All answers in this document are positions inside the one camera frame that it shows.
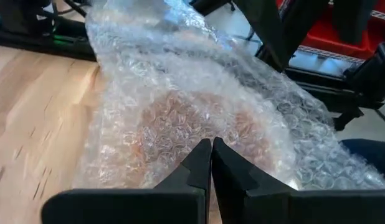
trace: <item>bubble wrap package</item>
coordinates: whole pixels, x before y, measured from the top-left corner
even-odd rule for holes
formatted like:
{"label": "bubble wrap package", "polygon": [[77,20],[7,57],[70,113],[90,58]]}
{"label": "bubble wrap package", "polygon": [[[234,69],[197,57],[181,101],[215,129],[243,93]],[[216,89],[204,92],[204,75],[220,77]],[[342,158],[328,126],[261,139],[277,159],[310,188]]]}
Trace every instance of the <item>bubble wrap package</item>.
{"label": "bubble wrap package", "polygon": [[108,81],[75,187],[154,187],[219,136],[296,189],[385,188],[338,142],[322,102],[182,0],[95,1],[86,27]]}

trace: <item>plastic bag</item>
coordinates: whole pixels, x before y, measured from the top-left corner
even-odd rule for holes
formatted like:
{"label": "plastic bag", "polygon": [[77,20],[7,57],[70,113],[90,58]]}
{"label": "plastic bag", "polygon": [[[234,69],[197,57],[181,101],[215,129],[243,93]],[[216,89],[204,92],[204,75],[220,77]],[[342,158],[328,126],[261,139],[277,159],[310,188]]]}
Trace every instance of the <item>plastic bag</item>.
{"label": "plastic bag", "polygon": [[381,189],[324,104],[209,27],[182,0],[95,1],[86,28],[108,78],[76,187],[154,187],[222,137],[296,189]]}

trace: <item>black machine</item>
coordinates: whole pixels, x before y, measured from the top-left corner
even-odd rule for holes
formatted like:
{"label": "black machine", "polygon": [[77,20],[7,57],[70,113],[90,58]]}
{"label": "black machine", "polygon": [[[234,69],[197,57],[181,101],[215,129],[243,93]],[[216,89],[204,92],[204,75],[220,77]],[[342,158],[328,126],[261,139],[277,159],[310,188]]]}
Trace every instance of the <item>black machine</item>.
{"label": "black machine", "polygon": [[43,224],[206,224],[211,174],[223,224],[385,223],[385,190],[296,191],[203,139],[153,189],[76,189],[49,199]]}
{"label": "black machine", "polygon": [[[64,0],[81,15],[86,12],[78,4],[87,0]],[[357,33],[365,29],[375,0],[334,0],[336,9],[357,4],[343,21],[343,13],[336,10],[335,23],[339,30],[349,28],[341,36],[352,42]],[[325,103],[330,111],[340,113],[335,118],[335,128],[340,131],[352,119],[363,113],[360,107],[379,109],[385,99],[385,42],[381,43],[373,57],[357,68],[345,71],[344,77],[289,67],[306,34],[326,9],[329,0],[289,0],[280,12],[275,0],[233,0],[245,14],[255,33],[264,43],[256,56],[279,72],[285,72],[304,90]],[[191,5],[202,15],[207,15],[230,0],[194,0]],[[60,16],[61,12],[51,0],[0,0],[0,45],[94,61],[94,52],[88,43],[83,22],[71,21]]]}

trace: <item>brown object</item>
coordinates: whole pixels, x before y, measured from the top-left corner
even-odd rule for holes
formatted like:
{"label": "brown object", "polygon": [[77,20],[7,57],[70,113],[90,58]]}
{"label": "brown object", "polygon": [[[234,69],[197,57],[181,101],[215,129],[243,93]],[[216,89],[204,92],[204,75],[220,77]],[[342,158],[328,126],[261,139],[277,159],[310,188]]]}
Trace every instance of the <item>brown object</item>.
{"label": "brown object", "polygon": [[102,85],[96,63],[0,47],[0,224],[71,187]]}

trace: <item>wooden surface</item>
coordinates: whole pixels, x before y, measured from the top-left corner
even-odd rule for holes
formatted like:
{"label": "wooden surface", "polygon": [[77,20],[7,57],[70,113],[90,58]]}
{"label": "wooden surface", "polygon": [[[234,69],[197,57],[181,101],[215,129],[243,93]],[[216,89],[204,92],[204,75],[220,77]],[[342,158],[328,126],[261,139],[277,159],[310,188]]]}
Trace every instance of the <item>wooden surface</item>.
{"label": "wooden surface", "polygon": [[0,47],[0,224],[40,223],[69,189],[97,99],[98,65]]}

